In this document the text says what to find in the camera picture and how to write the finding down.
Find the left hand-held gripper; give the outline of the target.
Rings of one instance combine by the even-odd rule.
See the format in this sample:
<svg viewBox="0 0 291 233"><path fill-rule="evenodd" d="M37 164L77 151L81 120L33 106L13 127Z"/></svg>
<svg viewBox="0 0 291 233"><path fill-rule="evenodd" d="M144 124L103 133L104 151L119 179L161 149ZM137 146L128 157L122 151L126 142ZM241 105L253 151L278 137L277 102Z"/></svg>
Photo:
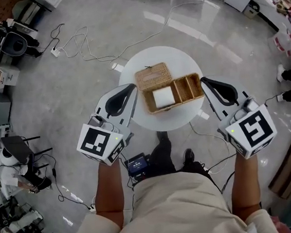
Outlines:
<svg viewBox="0 0 291 233"><path fill-rule="evenodd" d="M138 89L129 83L103 95L89 123L82 126L77 151L111 166L133 136L129 123L133 117Z"/></svg>

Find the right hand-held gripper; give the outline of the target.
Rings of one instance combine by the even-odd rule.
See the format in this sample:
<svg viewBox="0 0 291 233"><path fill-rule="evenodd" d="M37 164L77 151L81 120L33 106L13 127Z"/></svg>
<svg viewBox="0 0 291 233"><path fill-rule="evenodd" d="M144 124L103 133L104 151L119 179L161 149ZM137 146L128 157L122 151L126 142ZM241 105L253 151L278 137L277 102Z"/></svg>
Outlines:
<svg viewBox="0 0 291 233"><path fill-rule="evenodd" d="M243 158L249 159L270 145L277 135L270 113L266 105L248 97L240 82L225 76L207 76L201 78L201 87L212 110L222 119L218 131ZM226 107L242 101L228 115Z"/></svg>

